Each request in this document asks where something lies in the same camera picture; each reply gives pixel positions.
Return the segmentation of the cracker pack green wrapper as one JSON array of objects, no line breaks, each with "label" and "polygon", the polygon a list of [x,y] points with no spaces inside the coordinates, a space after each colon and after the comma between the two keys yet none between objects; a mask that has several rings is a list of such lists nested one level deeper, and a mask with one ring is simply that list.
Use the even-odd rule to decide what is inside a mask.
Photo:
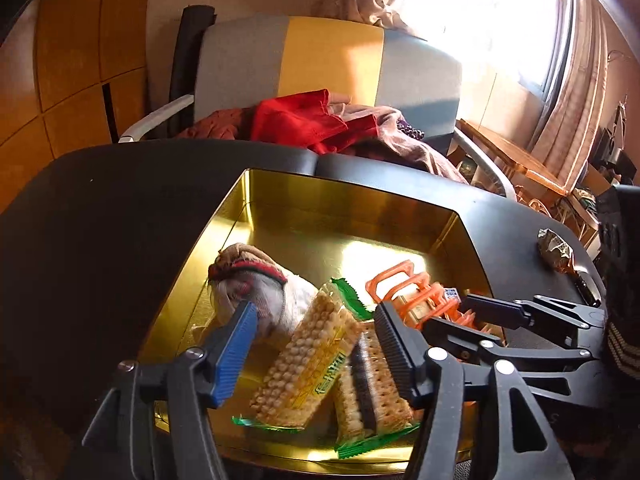
[{"label": "cracker pack green wrapper", "polygon": [[332,278],[312,298],[236,426],[275,432],[304,430],[328,395],[372,313],[344,278]]},{"label": "cracker pack green wrapper", "polygon": [[399,395],[371,321],[362,323],[332,392],[337,419],[334,451],[341,460],[382,448],[420,426],[422,413]]}]

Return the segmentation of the orange plastic rack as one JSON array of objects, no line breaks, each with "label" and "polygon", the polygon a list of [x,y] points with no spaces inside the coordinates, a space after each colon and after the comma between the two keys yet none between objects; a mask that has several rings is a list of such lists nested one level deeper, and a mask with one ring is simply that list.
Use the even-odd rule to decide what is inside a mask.
[{"label": "orange plastic rack", "polygon": [[370,281],[364,288],[371,299],[380,304],[390,302],[406,325],[420,330],[431,318],[443,318],[474,330],[482,330],[472,312],[459,311],[460,302],[444,300],[444,289],[439,282],[433,282],[426,271],[416,272],[410,260],[392,266]]}]

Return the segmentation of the crumpled newspaper print wrapper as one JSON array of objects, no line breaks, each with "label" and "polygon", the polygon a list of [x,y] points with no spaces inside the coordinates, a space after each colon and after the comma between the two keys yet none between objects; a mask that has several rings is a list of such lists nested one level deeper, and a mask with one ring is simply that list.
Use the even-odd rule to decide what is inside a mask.
[{"label": "crumpled newspaper print wrapper", "polygon": [[537,248],[542,260],[551,269],[565,274],[575,272],[573,248],[558,233],[550,229],[540,229],[537,235]]}]

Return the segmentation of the cluttered wooden desk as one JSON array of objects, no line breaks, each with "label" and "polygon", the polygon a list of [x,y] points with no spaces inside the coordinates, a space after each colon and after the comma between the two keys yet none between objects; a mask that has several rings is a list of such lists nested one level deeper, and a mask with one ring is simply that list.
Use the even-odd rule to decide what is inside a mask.
[{"label": "cluttered wooden desk", "polygon": [[599,130],[574,191],[556,203],[556,218],[578,237],[591,259],[601,249],[596,198],[614,184],[639,184],[639,105],[628,96]]}]

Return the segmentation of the wooden side table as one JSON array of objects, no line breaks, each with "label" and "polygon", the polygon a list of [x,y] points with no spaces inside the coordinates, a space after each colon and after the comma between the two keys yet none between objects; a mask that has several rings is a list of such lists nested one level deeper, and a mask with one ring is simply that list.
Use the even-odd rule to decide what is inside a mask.
[{"label": "wooden side table", "polygon": [[472,122],[467,122],[464,119],[457,120],[457,127],[467,136],[479,140],[495,157],[500,158],[506,166],[528,180],[548,188],[548,190],[555,192],[556,195],[567,196],[570,194],[570,187],[555,177],[542,162],[532,154],[529,154],[529,152],[500,136],[499,133],[486,127],[475,125]]}]

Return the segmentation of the red gold gift box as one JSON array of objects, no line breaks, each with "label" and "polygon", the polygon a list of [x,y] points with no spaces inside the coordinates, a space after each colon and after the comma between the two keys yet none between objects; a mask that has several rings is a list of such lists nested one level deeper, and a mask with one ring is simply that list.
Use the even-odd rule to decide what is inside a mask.
[{"label": "red gold gift box", "polygon": [[[321,285],[344,278],[357,292],[381,271],[411,261],[440,284],[489,295],[491,288],[461,218],[434,200],[413,200],[356,184],[250,169],[235,182],[194,245],[160,309],[139,358],[168,362],[194,344],[194,327],[214,313],[206,278],[221,249],[253,245],[288,270]],[[309,427],[277,434],[236,426],[276,352],[254,347],[234,390],[209,415],[219,453],[235,462],[318,476],[393,476],[411,454],[412,437],[342,460],[334,452],[333,404]]]}]

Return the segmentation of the striped beige curtain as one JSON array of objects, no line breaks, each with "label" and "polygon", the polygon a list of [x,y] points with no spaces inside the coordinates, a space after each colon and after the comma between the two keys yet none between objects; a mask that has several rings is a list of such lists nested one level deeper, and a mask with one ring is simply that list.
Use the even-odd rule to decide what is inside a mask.
[{"label": "striped beige curtain", "polygon": [[608,80],[608,37],[598,0],[572,0],[558,93],[534,136],[532,155],[569,193],[598,132]]}]

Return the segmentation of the pink clothing pile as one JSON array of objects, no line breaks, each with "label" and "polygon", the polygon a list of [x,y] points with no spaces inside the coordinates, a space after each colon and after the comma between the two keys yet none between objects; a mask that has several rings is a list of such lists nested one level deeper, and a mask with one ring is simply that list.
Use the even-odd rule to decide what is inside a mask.
[{"label": "pink clothing pile", "polygon": [[[252,128],[256,106],[216,110],[209,116],[194,122],[193,126],[184,129],[178,137],[180,139],[251,141],[250,128]],[[443,154],[399,128],[406,122],[400,110],[389,106],[334,102],[331,96],[329,110],[345,120],[372,114],[378,123],[378,137],[375,140],[361,142],[337,154],[386,160],[395,164],[405,162],[411,167],[425,170],[430,174],[465,184],[465,178]]]}]

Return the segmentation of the red cloth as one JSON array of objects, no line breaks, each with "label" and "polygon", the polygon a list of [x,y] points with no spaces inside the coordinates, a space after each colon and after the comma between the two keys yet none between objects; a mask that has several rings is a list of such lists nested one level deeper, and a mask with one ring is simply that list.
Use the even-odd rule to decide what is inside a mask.
[{"label": "red cloth", "polygon": [[250,140],[325,155],[343,153],[378,137],[372,114],[345,120],[331,113],[329,104],[326,89],[262,101],[255,108]]}]

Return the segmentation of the grey yellow office chair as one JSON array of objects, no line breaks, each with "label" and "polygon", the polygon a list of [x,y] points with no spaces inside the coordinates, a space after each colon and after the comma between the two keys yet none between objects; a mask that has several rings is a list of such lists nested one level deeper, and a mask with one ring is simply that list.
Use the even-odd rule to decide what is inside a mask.
[{"label": "grey yellow office chair", "polygon": [[389,105],[439,153],[457,144],[514,200],[503,172],[456,126],[462,68],[426,41],[375,26],[309,16],[254,15],[218,24],[211,6],[182,11],[167,104],[119,138],[138,142],[163,122],[176,134],[197,120],[276,96],[328,89]]}]

